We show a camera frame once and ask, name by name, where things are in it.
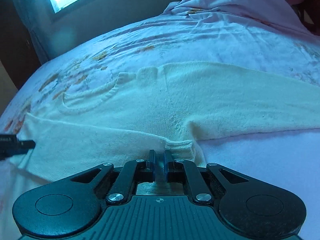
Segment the pink blanket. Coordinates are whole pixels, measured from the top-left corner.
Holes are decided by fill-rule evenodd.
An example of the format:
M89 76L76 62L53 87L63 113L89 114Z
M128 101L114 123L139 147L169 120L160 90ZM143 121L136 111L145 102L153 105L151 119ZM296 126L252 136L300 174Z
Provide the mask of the pink blanket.
M285 0L181 0L171 2L164 14L186 15L193 12L220 12L247 18L292 35L314 37Z

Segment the cream knitted sweater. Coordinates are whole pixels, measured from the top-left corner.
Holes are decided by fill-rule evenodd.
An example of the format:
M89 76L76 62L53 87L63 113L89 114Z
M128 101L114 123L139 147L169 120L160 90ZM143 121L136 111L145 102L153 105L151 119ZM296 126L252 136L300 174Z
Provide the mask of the cream knitted sweater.
M48 181L151 149L203 165L199 140L314 128L317 86L227 64L173 63L119 73L26 114L20 135L36 146L10 162Z

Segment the dark wooden door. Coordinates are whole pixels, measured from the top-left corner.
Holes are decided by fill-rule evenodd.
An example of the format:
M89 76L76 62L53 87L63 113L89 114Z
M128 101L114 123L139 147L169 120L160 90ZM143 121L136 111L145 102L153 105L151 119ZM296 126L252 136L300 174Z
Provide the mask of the dark wooden door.
M41 66L13 0L1 0L1 62L17 89Z

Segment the left grey curtain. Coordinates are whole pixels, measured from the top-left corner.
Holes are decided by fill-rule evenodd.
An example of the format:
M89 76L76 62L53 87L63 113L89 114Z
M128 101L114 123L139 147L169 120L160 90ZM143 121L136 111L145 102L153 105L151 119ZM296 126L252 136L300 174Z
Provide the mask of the left grey curtain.
M50 61L48 38L46 38L42 28L43 20L40 13L41 7L46 8L47 0L12 0L15 9L30 34L32 44L41 64Z

